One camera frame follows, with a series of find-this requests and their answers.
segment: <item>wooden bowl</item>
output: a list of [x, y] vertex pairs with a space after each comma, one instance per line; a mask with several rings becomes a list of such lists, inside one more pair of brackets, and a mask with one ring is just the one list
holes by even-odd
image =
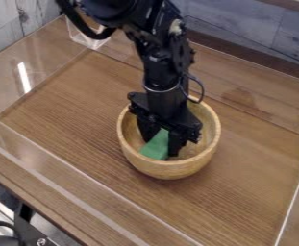
[[202, 140], [183, 147], [176, 158], [167, 161], [153, 160], [139, 152], [145, 145], [137, 129], [136, 116], [124, 108], [116, 123], [117, 138], [123, 154], [133, 167], [144, 174], [161, 180], [175, 180], [196, 173], [210, 162], [216, 151], [220, 137], [220, 123], [212, 108], [202, 104], [188, 103], [190, 110], [202, 120]]

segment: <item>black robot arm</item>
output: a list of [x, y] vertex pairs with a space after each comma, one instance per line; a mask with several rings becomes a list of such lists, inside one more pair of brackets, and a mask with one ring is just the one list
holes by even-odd
[[87, 15], [107, 27], [103, 34], [89, 35], [89, 28], [67, 6], [68, 0], [56, 1], [85, 35], [104, 37], [120, 28], [133, 41], [144, 65], [145, 93], [128, 94], [129, 111], [137, 117], [144, 141], [160, 128], [169, 131], [169, 156], [176, 156], [188, 141], [198, 142], [203, 127], [187, 107], [192, 78], [188, 68], [195, 52], [188, 46], [179, 9], [169, 0], [81, 0]]

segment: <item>green sponge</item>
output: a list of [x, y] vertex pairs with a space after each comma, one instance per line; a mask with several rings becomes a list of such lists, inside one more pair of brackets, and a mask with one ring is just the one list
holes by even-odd
[[155, 137], [141, 148], [140, 153], [155, 160], [168, 159], [168, 131], [160, 129]]

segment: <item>gray wall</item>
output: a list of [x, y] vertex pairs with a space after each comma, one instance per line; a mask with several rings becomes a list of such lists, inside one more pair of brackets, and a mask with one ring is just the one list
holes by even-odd
[[[299, 12], [255, 0], [172, 0], [191, 29], [299, 61]], [[59, 15], [53, 0], [0, 0], [0, 50]]]

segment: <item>bowl rim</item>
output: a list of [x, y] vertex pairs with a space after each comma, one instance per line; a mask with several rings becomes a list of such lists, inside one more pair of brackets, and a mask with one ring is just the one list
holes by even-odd
[[184, 164], [188, 164], [190, 162], [195, 162], [196, 160], [200, 160], [214, 150], [214, 148], [216, 147], [216, 145], [219, 143], [219, 139], [220, 139], [220, 122], [219, 122], [219, 119], [218, 119], [218, 116], [216, 116], [216, 112], [214, 111], [211, 106], [208, 106], [207, 103], [202, 102], [200, 105], [210, 112], [210, 114], [211, 114], [211, 116], [214, 118], [215, 124], [216, 124], [216, 135], [215, 135], [215, 138], [214, 138], [212, 142], [210, 143], [208, 147], [204, 149], [203, 152], [200, 152], [195, 157], [192, 157], [190, 159], [173, 160], [172, 162], [151, 159], [151, 158], [143, 156], [140, 153], [137, 153], [135, 151], [135, 149], [132, 148], [132, 146], [125, 141], [124, 136], [123, 136], [121, 123], [123, 123], [124, 116], [128, 113], [129, 105], [127, 105], [127, 107], [123, 109], [123, 111], [121, 111], [121, 113], [119, 115], [119, 118], [117, 118], [116, 133], [117, 133], [117, 138], [119, 138], [120, 144], [124, 146], [124, 148], [127, 148], [128, 152], [131, 152], [131, 154], [133, 156], [136, 156], [137, 158], [140, 158], [141, 160], [148, 161], [151, 164], [156, 164], [156, 165], [171, 165], [171, 163], [172, 163], [172, 165], [184, 165]]

